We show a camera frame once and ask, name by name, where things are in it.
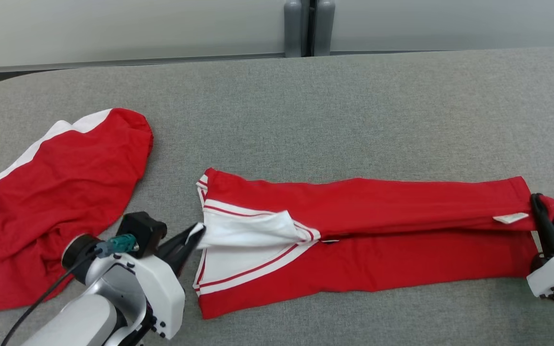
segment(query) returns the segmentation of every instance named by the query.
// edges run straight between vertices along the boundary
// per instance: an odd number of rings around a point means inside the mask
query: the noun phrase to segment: white label
[[[519,220],[525,219],[528,217],[529,214],[525,212],[517,212],[516,214],[510,214],[510,215],[503,215],[503,216],[494,216],[493,220],[499,221],[503,223],[504,225],[510,225],[511,223],[515,223]]]

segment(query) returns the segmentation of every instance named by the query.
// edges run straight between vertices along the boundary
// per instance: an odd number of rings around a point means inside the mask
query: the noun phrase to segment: gray fabric surface
[[[201,218],[206,167],[276,182],[523,175],[554,197],[554,49],[86,68],[0,82],[0,171],[56,120],[126,107],[155,144],[128,210],[171,235]],[[323,293],[203,321],[187,264],[173,345],[554,345],[554,305],[525,280]],[[74,283],[19,344],[81,293]],[[22,310],[0,312],[0,342]],[[148,346],[167,344],[150,335]]]

